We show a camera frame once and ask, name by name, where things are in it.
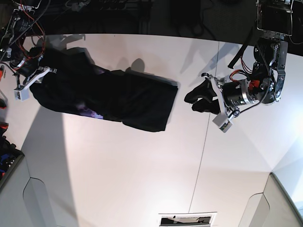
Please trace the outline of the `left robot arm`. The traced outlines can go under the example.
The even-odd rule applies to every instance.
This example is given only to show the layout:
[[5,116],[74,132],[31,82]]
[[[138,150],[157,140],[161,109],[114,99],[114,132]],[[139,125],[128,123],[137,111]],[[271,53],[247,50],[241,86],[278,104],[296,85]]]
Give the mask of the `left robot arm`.
[[230,120],[242,113],[242,105],[253,108],[280,100],[288,49],[285,37],[291,37],[293,30],[293,1],[258,0],[256,5],[255,23],[228,65],[233,69],[240,61],[242,68],[221,79],[203,73],[205,80],[184,98],[192,110]]

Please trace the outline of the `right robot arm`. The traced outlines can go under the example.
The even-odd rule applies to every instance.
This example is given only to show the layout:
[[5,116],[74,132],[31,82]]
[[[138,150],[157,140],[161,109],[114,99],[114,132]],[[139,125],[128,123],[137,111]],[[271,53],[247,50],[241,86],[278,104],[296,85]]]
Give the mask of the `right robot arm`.
[[[0,67],[8,67],[16,77],[21,94],[35,83],[41,83],[47,74],[55,74],[57,68],[53,51],[46,48],[46,32],[40,19],[47,12],[51,1],[14,0],[14,9],[7,25],[0,32]],[[37,34],[40,44],[27,50],[24,42],[27,37]]]

